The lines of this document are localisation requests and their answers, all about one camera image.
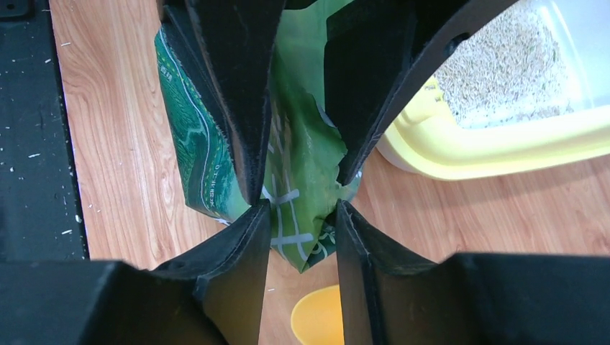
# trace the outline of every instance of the plastic bag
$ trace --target plastic bag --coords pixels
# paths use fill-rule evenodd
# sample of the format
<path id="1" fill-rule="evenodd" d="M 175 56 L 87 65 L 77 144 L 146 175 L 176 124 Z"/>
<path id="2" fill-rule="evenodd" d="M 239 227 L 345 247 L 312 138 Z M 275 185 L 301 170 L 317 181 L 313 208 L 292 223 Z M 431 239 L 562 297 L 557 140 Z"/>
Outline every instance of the plastic bag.
<path id="1" fill-rule="evenodd" d="M 336 182 L 347 149 L 322 108 L 325 22 L 342 6 L 335 5 L 327 9 L 315 3 L 305 10 L 284 11 L 271 66 L 273 120 L 261 198 L 272 204 L 272 248 L 299 272 L 335 251 L 334 228 L 324 220 L 338 198 L 355 196 L 362 175 L 359 172 L 346 186 Z M 163 29 L 155 46 L 186 203 L 230 224 L 249 206 L 240 193 L 227 141 L 169 48 Z"/>

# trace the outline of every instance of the green plastic bag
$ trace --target green plastic bag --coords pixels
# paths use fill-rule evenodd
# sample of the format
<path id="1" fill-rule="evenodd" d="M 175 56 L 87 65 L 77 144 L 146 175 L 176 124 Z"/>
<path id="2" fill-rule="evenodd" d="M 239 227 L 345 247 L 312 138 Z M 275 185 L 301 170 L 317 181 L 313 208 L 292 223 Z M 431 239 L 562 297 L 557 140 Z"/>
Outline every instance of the green plastic bag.
<path id="1" fill-rule="evenodd" d="M 272 205 L 271 246 L 299 272 L 335 251 L 334 229 L 324 220 L 337 199 L 355 196 L 362 176 L 359 172 L 347 186 L 336 182 L 347 149 L 324 114 L 324 100 L 317 99 L 324 95 L 322 66 L 305 68 L 308 59 L 324 61 L 325 21 L 333 11 L 318 7 L 298 11 L 298 20 L 287 13 L 294 11 L 284 11 L 282 17 L 271 66 L 273 115 L 261 195 Z M 308 18 L 318 21 L 313 27 L 323 26 L 317 34 L 324 34 L 299 41 L 296 31 L 307 25 Z M 227 141 L 168 47 L 163 28 L 155 46 L 186 203 L 230 224 L 249 206 L 240 193 Z"/>

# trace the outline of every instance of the yellow bowl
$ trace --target yellow bowl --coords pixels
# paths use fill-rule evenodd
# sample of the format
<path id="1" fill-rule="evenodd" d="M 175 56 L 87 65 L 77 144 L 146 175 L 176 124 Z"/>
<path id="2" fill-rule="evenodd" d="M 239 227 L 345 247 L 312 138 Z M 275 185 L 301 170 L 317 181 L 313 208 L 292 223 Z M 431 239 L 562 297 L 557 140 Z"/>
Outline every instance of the yellow bowl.
<path id="1" fill-rule="evenodd" d="M 292 310 L 290 326 L 303 345 L 343 345 L 339 285 L 303 297 Z"/>

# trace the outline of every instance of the cat litter bag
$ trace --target cat litter bag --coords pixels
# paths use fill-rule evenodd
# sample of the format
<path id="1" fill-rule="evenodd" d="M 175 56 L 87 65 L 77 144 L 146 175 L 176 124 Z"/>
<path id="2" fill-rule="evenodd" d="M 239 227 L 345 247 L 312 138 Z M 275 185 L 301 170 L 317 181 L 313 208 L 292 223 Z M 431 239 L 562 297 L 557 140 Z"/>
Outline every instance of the cat litter bag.
<path id="1" fill-rule="evenodd" d="M 337 199 L 355 196 L 362 176 L 359 172 L 346 186 L 336 182 L 347 149 L 322 107 L 326 19 L 348 1 L 318 2 L 282 15 L 270 73 L 273 114 L 261 195 L 272 204 L 271 247 L 299 272 L 335 251 L 334 228 L 324 220 Z M 155 47 L 186 204 L 230 224 L 249 206 L 237 184 L 227 140 L 163 28 Z"/>

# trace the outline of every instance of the yellow litter box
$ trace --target yellow litter box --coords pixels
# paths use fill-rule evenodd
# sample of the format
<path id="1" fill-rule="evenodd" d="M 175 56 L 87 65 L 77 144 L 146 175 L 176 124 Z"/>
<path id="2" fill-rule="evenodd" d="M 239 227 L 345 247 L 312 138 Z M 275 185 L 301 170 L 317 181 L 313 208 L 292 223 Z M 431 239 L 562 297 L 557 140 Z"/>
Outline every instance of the yellow litter box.
<path id="1" fill-rule="evenodd" d="M 441 180 L 610 154 L 608 16 L 605 0 L 519 1 L 459 46 L 388 128 L 379 152 Z"/>

